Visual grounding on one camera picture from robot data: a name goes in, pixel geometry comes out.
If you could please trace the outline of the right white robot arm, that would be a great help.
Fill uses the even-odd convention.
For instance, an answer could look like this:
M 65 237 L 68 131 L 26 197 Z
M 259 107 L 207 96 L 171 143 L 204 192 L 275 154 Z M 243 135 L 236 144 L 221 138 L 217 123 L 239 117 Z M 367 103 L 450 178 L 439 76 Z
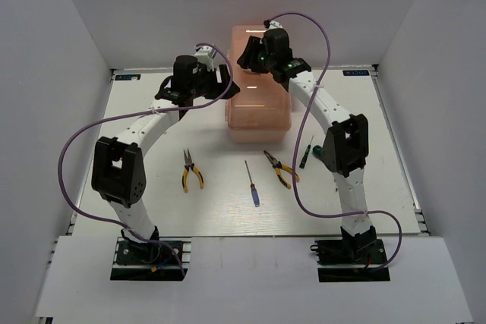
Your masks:
M 303 105 L 325 133 L 321 160 L 333 174 L 342 210 L 341 232 L 344 256 L 361 262 L 371 252 L 376 230 L 368 215 L 364 169 L 369 153 L 368 120 L 343 108 L 317 83 L 311 66 L 295 58 L 289 35 L 283 28 L 270 28 L 261 37 L 250 36 L 238 66 L 258 74 L 271 74 L 274 81 Z

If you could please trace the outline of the thin black green screwdriver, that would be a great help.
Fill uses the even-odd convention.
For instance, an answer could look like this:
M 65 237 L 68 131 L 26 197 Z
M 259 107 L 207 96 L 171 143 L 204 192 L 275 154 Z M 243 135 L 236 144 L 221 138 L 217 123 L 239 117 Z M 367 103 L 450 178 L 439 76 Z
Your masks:
M 305 152 L 304 152 L 304 154 L 301 158 L 301 161 L 300 161 L 300 164 L 299 164 L 299 168 L 301 168 L 301 169 L 304 169 L 305 166 L 306 166 L 308 156 L 311 153 L 313 139 L 314 138 L 312 137 L 309 144 L 306 146 Z

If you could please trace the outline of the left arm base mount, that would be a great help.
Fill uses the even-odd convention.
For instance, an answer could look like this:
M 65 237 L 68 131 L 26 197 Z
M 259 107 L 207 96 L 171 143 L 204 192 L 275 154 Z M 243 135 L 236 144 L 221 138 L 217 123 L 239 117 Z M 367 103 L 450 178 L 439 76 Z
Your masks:
M 182 282 L 188 272 L 190 239 L 169 239 L 159 244 L 135 243 L 119 237 L 110 280 L 113 282 Z

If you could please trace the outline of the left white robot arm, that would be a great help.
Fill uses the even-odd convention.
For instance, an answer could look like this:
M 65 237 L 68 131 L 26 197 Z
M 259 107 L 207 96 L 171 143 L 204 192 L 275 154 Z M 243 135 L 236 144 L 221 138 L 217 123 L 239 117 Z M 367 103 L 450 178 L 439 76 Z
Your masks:
M 215 53 L 201 48 L 195 55 L 178 56 L 147 113 L 116 136 L 100 137 L 95 145 L 91 186 L 115 210 L 123 237 L 136 242 L 134 253 L 145 263 L 156 260 L 161 247 L 142 201 L 145 155 L 193 108 L 195 99 L 230 99 L 239 91 L 229 66 L 213 63 Z

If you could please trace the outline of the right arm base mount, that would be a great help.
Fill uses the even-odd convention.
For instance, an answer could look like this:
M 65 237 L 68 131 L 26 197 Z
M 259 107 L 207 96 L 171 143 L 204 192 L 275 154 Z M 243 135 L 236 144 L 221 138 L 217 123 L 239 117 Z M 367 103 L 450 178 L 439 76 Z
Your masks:
M 318 240 L 310 246 L 317 256 L 317 273 L 321 283 L 389 282 L 387 267 L 377 269 L 387 261 L 383 241 L 377 240 L 353 256 L 345 251 L 343 240 Z

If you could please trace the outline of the pink plastic toolbox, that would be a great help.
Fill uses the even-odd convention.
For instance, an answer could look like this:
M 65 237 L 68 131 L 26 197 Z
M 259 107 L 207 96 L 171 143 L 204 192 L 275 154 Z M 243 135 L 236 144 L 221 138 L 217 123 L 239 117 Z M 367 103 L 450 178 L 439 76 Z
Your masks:
M 263 33 L 262 26 L 232 28 L 228 57 L 240 92 L 226 101 L 225 120 L 234 143 L 280 143 L 292 126 L 290 95 L 272 75 L 255 74 L 237 65 L 249 38 Z

